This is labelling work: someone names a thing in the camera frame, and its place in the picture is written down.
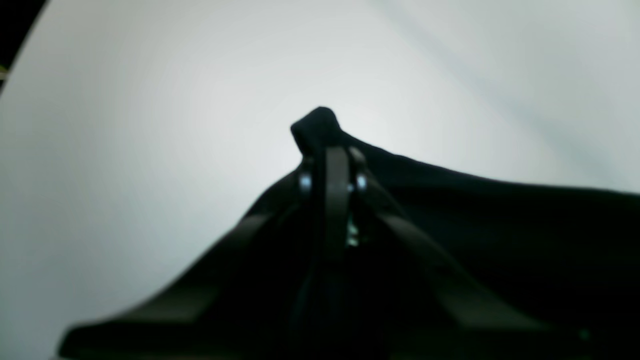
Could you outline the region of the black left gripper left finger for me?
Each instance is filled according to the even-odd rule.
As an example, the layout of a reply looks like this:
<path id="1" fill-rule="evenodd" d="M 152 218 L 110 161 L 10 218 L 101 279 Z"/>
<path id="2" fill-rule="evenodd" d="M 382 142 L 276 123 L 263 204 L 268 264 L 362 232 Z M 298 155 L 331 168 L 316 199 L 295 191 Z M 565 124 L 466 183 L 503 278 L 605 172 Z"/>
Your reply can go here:
<path id="1" fill-rule="evenodd" d="M 348 155 L 306 155 L 170 285 L 63 337 L 64 360 L 348 356 Z"/>

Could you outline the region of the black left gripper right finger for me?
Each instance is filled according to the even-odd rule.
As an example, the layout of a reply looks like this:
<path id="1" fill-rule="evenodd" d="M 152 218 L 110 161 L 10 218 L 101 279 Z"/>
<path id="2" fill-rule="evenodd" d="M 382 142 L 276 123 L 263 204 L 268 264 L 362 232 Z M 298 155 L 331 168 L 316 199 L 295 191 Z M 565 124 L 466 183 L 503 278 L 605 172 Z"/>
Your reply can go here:
<path id="1" fill-rule="evenodd" d="M 349 148 L 354 200 L 382 229 L 404 276 L 417 276 L 430 319 L 394 337 L 398 360 L 594 360 L 590 331 L 553 325 L 480 284 L 418 226 L 375 180 L 365 156 Z"/>

